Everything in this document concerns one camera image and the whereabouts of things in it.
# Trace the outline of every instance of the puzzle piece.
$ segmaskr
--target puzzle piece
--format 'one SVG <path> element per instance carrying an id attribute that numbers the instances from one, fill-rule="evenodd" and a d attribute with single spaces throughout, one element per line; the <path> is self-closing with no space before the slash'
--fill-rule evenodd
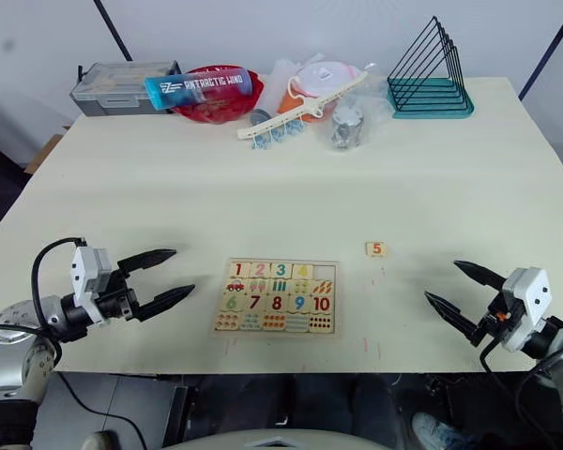
<path id="1" fill-rule="evenodd" d="M 228 278 L 225 282 L 225 292 L 246 293 L 248 281 L 246 278 Z"/>
<path id="2" fill-rule="evenodd" d="M 264 278 L 249 278 L 246 280 L 246 294 L 266 295 L 269 292 L 269 280 Z"/>
<path id="3" fill-rule="evenodd" d="M 287 310 L 288 312 L 308 313 L 311 311 L 311 297 L 309 295 L 290 295 Z"/>
<path id="4" fill-rule="evenodd" d="M 310 264 L 294 264 L 292 268 L 292 278 L 294 279 L 312 279 L 312 265 Z"/>
<path id="5" fill-rule="evenodd" d="M 309 331 L 309 314 L 286 314 L 285 331 L 306 333 Z"/>
<path id="6" fill-rule="evenodd" d="M 291 279 L 288 283 L 290 294 L 309 295 L 311 293 L 311 282 L 307 279 Z"/>
<path id="7" fill-rule="evenodd" d="M 292 264 L 289 264 L 287 262 L 274 262 L 273 264 L 271 264 L 271 277 L 291 278 Z"/>
<path id="8" fill-rule="evenodd" d="M 271 295 L 276 294 L 288 294 L 292 289 L 292 280 L 290 279 L 281 279 L 281 278 L 272 278 L 269 280 L 269 287 L 268 292 Z"/>
<path id="9" fill-rule="evenodd" d="M 311 315 L 309 318 L 309 331 L 311 333 L 333 333 L 333 318 L 330 316 Z"/>
<path id="10" fill-rule="evenodd" d="M 258 312 L 245 312 L 239 327 L 243 331 L 260 330 L 263 328 L 263 317 Z"/>
<path id="11" fill-rule="evenodd" d="M 221 299 L 219 310 L 239 312 L 244 309 L 246 304 L 246 295 L 235 292 L 227 292 Z"/>
<path id="12" fill-rule="evenodd" d="M 285 312 L 288 309 L 288 296 L 271 294 L 265 299 L 265 311 Z"/>
<path id="13" fill-rule="evenodd" d="M 267 314 L 263 316 L 263 329 L 267 331 L 283 331 L 285 314 Z"/>
<path id="14" fill-rule="evenodd" d="M 388 248 L 384 242 L 370 241 L 365 243 L 365 253 L 367 256 L 386 256 Z"/>
<path id="15" fill-rule="evenodd" d="M 251 264 L 244 261 L 231 261 L 229 263 L 229 277 L 248 278 L 251 272 Z"/>
<path id="16" fill-rule="evenodd" d="M 314 296 L 311 300 L 312 314 L 332 314 L 334 312 L 334 296 Z"/>
<path id="17" fill-rule="evenodd" d="M 317 279 L 311 281 L 310 288 L 313 295 L 333 295 L 334 282 L 327 279 Z"/>
<path id="18" fill-rule="evenodd" d="M 251 278 L 269 278 L 271 264 L 268 262 L 255 261 L 251 264 Z"/>
<path id="19" fill-rule="evenodd" d="M 216 330 L 237 330 L 240 323 L 240 314 L 235 314 L 233 312 L 223 313 L 219 311 L 217 317 L 215 317 L 215 329 Z"/>

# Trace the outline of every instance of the robotic arm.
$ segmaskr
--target robotic arm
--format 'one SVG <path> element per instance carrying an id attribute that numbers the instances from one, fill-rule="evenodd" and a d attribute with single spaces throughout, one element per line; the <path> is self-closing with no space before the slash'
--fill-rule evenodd
<path id="1" fill-rule="evenodd" d="M 92 248 L 83 239 L 74 242 L 73 293 L 63 298 L 44 297 L 35 304 L 26 300 L 0 313 L 1 448 L 29 448 L 38 406 L 60 359 L 60 343 L 84 338 L 88 328 L 106 325 L 110 319 L 146 321 L 172 308 L 194 289 L 194 285 L 171 289 L 140 305 L 127 285 L 130 273 L 165 262 L 175 250 L 147 251 L 119 261 L 113 270 L 104 248 Z M 34 263 L 36 275 L 40 259 L 38 255 Z M 37 289 L 33 278 L 32 286 Z"/>
<path id="2" fill-rule="evenodd" d="M 486 335 L 500 341 L 509 352 L 524 352 L 540 360 L 528 372 L 528 376 L 543 369 L 548 372 L 558 390 L 563 412 L 563 322 L 557 317 L 544 318 L 552 295 L 546 271 L 537 267 L 516 269 L 508 278 L 471 262 L 455 261 L 470 278 L 479 284 L 488 285 L 498 291 L 488 306 L 488 311 L 475 325 L 461 315 L 452 303 L 430 292 L 426 292 L 430 304 L 442 319 L 450 323 L 475 346 L 478 347 Z M 515 392 L 515 406 L 519 407 L 520 383 Z"/>

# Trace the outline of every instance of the gray floor tile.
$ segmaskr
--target gray floor tile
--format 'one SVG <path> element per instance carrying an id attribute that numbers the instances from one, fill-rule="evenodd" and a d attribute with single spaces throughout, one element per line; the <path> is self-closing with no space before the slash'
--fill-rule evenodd
<path id="1" fill-rule="evenodd" d="M 174 393 L 175 386 L 168 382 L 119 377 L 110 413 L 131 419 L 144 434 L 147 447 L 159 449 L 162 448 Z M 137 435 L 126 422 L 109 417 L 104 429 L 117 434 L 122 449 L 142 449 Z"/>
<path id="2" fill-rule="evenodd" d="M 94 373 L 65 374 L 75 393 L 88 407 L 106 412 L 117 377 Z M 39 407 L 32 446 L 38 450 L 79 450 L 85 438 L 102 431 L 105 417 L 83 410 L 63 382 L 53 374 L 46 398 Z"/>

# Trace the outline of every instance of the orange part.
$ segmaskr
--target orange part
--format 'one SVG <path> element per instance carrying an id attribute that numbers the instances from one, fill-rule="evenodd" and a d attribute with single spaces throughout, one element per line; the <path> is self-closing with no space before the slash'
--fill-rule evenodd
<path id="1" fill-rule="evenodd" d="M 293 95 L 298 94 L 298 92 L 294 88 L 290 87 L 290 89 L 292 89 Z M 285 95 L 281 99 L 281 105 L 280 108 L 278 108 L 278 113 L 285 113 L 286 111 L 293 110 L 295 107 L 301 105 L 302 105 L 302 100 L 300 98 L 291 98 L 290 95 L 288 94 L 288 91 L 286 90 Z M 305 122 L 320 122 L 322 120 L 325 120 L 329 117 L 329 115 L 333 111 L 334 106 L 335 106 L 334 102 L 328 103 L 323 109 L 323 117 L 321 118 L 314 117 L 310 114 L 304 114 L 302 116 L 302 120 L 304 120 Z"/>

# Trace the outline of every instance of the red car picture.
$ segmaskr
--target red car picture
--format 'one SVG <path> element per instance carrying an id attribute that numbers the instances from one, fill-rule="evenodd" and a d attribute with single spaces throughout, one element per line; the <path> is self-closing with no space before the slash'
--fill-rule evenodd
<path id="1" fill-rule="evenodd" d="M 244 291 L 244 288 L 245 286 L 239 279 L 236 279 L 227 285 L 227 290 L 231 292 L 236 291 L 237 293 L 239 293 L 240 291 Z"/>

